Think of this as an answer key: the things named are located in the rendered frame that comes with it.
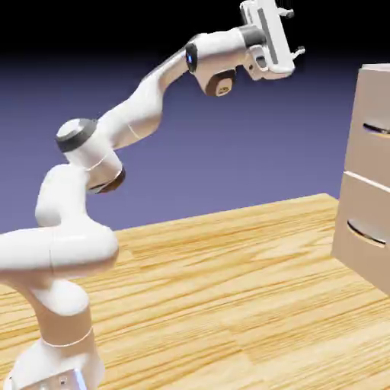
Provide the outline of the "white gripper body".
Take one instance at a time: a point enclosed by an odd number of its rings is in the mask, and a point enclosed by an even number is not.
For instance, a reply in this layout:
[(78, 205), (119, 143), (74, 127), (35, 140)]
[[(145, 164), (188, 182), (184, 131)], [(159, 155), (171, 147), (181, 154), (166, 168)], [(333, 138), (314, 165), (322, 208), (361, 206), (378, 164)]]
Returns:
[(277, 9), (276, 0), (244, 0), (240, 4), (243, 21), (257, 26), (266, 37), (265, 44), (251, 49), (253, 75), (291, 75), (295, 70)]

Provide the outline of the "light wood drawer front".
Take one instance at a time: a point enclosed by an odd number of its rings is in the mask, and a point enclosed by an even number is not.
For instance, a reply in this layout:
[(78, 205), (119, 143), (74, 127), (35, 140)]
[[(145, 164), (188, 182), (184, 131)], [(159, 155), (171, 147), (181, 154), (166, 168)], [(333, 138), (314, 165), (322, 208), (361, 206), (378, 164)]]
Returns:
[(367, 132), (364, 123), (390, 129), (390, 63), (365, 64), (358, 72), (344, 164), (390, 187), (390, 136)]
[[(361, 239), (347, 226), (348, 219), (381, 229), (386, 246)], [(343, 173), (331, 254), (390, 296), (390, 187), (350, 171)]]

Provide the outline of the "light wood cabinet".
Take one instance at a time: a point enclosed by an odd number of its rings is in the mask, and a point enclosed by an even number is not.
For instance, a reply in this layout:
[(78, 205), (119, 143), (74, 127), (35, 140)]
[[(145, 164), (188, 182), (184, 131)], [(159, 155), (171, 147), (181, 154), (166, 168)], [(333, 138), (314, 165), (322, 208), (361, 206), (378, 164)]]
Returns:
[(331, 254), (390, 296), (390, 63), (358, 72)]

